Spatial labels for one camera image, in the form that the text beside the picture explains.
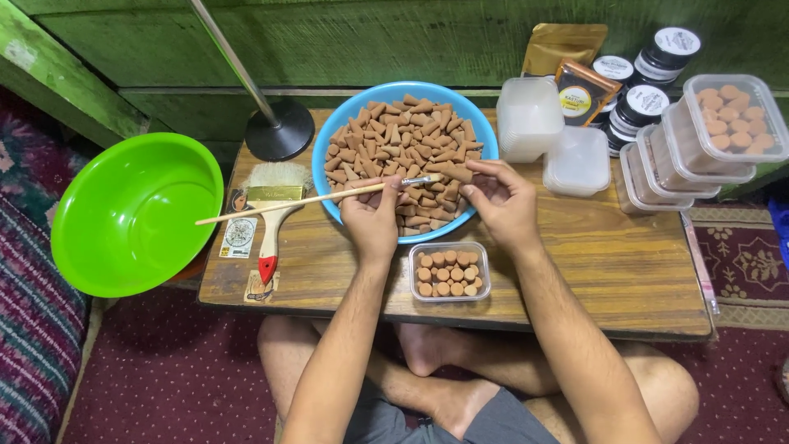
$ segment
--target paintbrush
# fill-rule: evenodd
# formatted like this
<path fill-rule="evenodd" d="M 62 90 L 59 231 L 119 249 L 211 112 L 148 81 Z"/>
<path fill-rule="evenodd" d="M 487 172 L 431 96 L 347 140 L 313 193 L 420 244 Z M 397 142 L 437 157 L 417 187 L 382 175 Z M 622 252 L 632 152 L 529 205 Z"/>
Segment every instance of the paintbrush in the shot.
<path fill-rule="evenodd" d="M 424 177 L 418 177 L 415 179 L 404 179 L 402 181 L 402 185 L 403 186 L 418 185 L 420 183 L 433 183 L 433 182 L 438 182 L 440 180 L 441 180 L 441 174 L 434 173 L 431 175 L 426 175 Z M 239 213 L 225 214 L 224 216 L 217 216 L 217 217 L 212 217 L 210 219 L 198 220 L 197 222 L 195 222 L 195 225 L 213 224 L 214 222 L 222 222 L 224 220 L 235 219 L 236 217 L 245 217 L 245 216 L 251 216 L 253 214 L 268 213 L 270 211 L 275 211 L 278 209 L 285 209 L 297 205 L 300 206 L 304 204 L 311 204 L 313 202 L 326 201 L 328 199 L 347 198 L 348 196 L 355 196 L 357 194 L 375 193 L 376 191 L 383 190 L 383 185 L 384 185 L 383 183 L 377 183 L 375 185 L 363 186 L 362 188 L 354 188 L 352 190 L 338 191 L 337 193 L 325 194 L 323 196 L 315 196 L 314 198 L 287 201 L 287 202 L 278 203 L 277 205 L 266 205 L 264 207 L 256 206 L 255 209 L 248 209 L 246 211 L 241 211 Z"/>
<path fill-rule="evenodd" d="M 277 268 L 279 227 L 289 214 L 303 206 L 300 200 L 312 189 L 312 174 L 306 167 L 291 162 L 259 164 L 241 188 L 246 190 L 248 204 L 258 210 L 271 209 L 262 215 L 266 233 L 257 259 L 260 280 L 265 285 Z M 285 203 L 293 205 L 282 207 Z M 247 213 L 233 213 L 233 216 L 248 216 Z"/>

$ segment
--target metal pole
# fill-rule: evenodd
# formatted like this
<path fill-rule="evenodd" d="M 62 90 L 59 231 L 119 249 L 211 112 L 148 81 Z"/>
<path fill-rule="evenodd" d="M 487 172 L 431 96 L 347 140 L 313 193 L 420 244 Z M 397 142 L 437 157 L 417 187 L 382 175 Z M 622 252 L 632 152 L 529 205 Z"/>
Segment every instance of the metal pole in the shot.
<path fill-rule="evenodd" d="M 255 85 L 255 81 L 249 76 L 244 65 L 241 64 L 241 60 L 238 59 L 236 56 L 235 51 L 227 43 L 227 39 L 222 34 L 222 30 L 219 29 L 216 22 L 214 21 L 214 17 L 211 17 L 211 13 L 208 12 L 208 9 L 202 3 L 201 0 L 189 0 L 192 3 L 192 9 L 194 9 L 197 17 L 200 19 L 200 22 L 205 27 L 205 30 L 208 31 L 208 34 L 211 35 L 211 39 L 214 40 L 216 47 L 219 48 L 219 52 L 225 56 L 225 60 L 230 64 L 230 67 L 233 68 L 233 71 L 238 76 L 238 80 L 244 85 L 249 95 L 255 100 L 257 103 L 258 108 L 260 108 L 260 112 L 266 116 L 269 124 L 272 128 L 278 128 L 282 123 L 277 119 L 277 116 L 274 115 L 274 112 L 271 110 L 271 107 L 268 106 L 268 102 L 266 101 L 266 96 L 264 96 L 260 90 Z"/>

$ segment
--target wooden tabletop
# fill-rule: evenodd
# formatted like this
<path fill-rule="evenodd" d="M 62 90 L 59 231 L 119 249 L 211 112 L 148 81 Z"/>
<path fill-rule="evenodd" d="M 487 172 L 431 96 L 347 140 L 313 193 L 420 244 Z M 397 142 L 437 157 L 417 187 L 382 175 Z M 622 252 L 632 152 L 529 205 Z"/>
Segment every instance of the wooden tabletop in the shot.
<path fill-rule="evenodd" d="M 495 110 L 484 110 L 493 128 Z M 313 110 L 317 129 L 331 110 Z M 312 146 L 294 162 L 310 166 Z M 230 188 L 260 161 L 242 146 Z M 611 165 L 618 165 L 613 160 Z M 712 325 L 702 299 L 678 213 L 628 216 L 619 210 L 613 182 L 592 198 L 553 194 L 542 183 L 542 163 L 515 164 L 537 186 L 542 239 L 559 270 L 600 328 L 610 337 L 704 341 Z M 279 231 L 279 281 L 262 300 L 245 298 L 263 240 L 260 219 L 249 259 L 219 257 L 223 222 L 211 247 L 198 300 L 227 310 L 330 317 L 356 269 L 347 232 L 320 204 L 291 214 Z M 531 331 L 512 261 L 475 215 L 436 241 L 477 241 L 491 266 L 492 291 L 475 303 L 422 303 L 409 288 L 410 245 L 397 249 L 385 289 L 382 320 L 478 329 Z"/>

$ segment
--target gray shorts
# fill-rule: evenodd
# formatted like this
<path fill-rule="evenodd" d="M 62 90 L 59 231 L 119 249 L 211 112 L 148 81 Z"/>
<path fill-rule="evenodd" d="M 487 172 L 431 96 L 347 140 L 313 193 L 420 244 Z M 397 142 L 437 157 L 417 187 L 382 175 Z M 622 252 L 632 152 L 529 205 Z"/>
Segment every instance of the gray shorts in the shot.
<path fill-rule="evenodd" d="M 507 389 L 477 413 L 463 442 L 468 444 L 559 444 L 537 418 Z M 368 379 L 362 384 L 344 444 L 458 444 L 448 431 L 432 425 L 409 429 L 400 408 L 389 403 Z"/>

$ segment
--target bare foot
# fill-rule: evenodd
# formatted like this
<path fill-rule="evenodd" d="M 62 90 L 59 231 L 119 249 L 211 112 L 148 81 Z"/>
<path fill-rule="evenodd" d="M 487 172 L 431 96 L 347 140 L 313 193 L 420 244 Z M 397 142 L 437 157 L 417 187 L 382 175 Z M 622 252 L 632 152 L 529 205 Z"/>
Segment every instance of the bare foot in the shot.
<path fill-rule="evenodd" d="M 452 341 L 456 332 L 446 327 L 422 324 L 394 324 L 409 370 L 416 376 L 430 376 L 439 367 L 455 363 L 459 348 Z"/>
<path fill-rule="evenodd" d="M 444 379 L 437 392 L 438 408 L 430 412 L 433 421 L 463 441 L 474 417 L 499 392 L 499 386 L 484 379 L 463 382 Z"/>

